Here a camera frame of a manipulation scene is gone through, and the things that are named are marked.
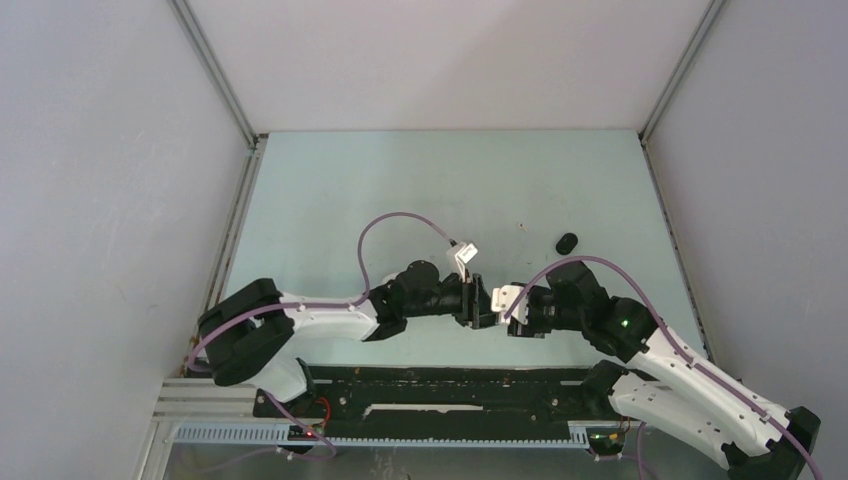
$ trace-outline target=red wire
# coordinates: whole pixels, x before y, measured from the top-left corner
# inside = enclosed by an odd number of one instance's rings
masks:
[[[324,408],[327,409],[327,413],[324,415],[324,421],[321,422],[321,424],[326,427],[327,422],[330,421],[330,413],[332,412],[332,409],[330,408],[330,402],[327,401],[327,399],[324,397],[318,397],[317,399],[315,399],[315,402],[323,404]]]

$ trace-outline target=white wall panel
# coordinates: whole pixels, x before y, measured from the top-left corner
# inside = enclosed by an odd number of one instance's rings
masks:
[[[195,0],[253,126],[641,128],[708,0]]]
[[[245,145],[165,1],[2,2],[0,91],[0,478],[130,478]]]
[[[729,2],[650,149],[730,372],[823,422],[844,475],[848,3]]]

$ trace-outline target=white bracket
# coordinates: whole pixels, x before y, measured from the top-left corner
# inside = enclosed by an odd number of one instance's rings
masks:
[[[447,256],[451,270],[459,274],[459,278],[463,282],[471,280],[467,265],[477,255],[477,252],[477,246],[472,242],[459,242],[448,250]]]
[[[509,323],[510,319],[506,318],[506,311],[518,299],[518,295],[524,287],[519,285],[504,285],[503,287],[492,290],[492,311],[498,312],[498,323]],[[527,325],[527,296],[521,299],[518,307],[512,311],[512,318],[519,323]]]

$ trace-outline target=light blue table surface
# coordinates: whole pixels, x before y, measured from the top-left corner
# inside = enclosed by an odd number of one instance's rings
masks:
[[[271,134],[227,283],[232,294],[256,278],[315,297],[355,296],[362,228],[386,212],[424,215],[480,253],[471,269],[489,290],[527,281],[574,254],[618,263],[660,314],[703,353],[651,178],[632,131],[327,132]],[[424,224],[393,218],[371,230],[370,277],[429,260],[449,273],[448,245]],[[591,266],[611,295],[635,296],[606,267]],[[472,331],[451,317],[410,319],[381,342],[331,339],[284,347],[312,364],[589,366],[605,358],[579,333],[511,338],[504,327]]]

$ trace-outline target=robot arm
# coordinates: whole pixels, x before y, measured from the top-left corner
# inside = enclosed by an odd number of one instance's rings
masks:
[[[463,245],[449,257],[467,253]],[[661,330],[645,305],[607,295],[582,262],[550,271],[550,288],[534,285],[522,296],[526,286],[507,285],[490,297],[480,276],[465,270],[465,261],[442,281],[432,264],[413,262],[355,300],[302,298],[279,292],[270,279],[257,280],[198,321],[205,337],[234,317],[262,312],[207,345],[213,378],[222,386],[251,383],[291,404],[307,396],[311,379],[306,365],[286,354],[288,341],[384,340],[403,332],[408,318],[432,315],[453,315],[460,325],[474,329],[507,324],[508,335],[516,337],[543,338],[553,330],[573,330],[628,369],[651,375],[671,389],[652,387],[625,368],[601,362],[584,385],[616,412],[648,421],[694,446],[729,469],[732,479],[782,480],[800,474],[804,458],[777,426],[791,432],[809,452],[820,426],[815,415],[803,407],[788,411],[746,389],[697,355],[673,330]],[[666,333],[688,358],[678,353]],[[765,415],[721,387],[716,378]]]

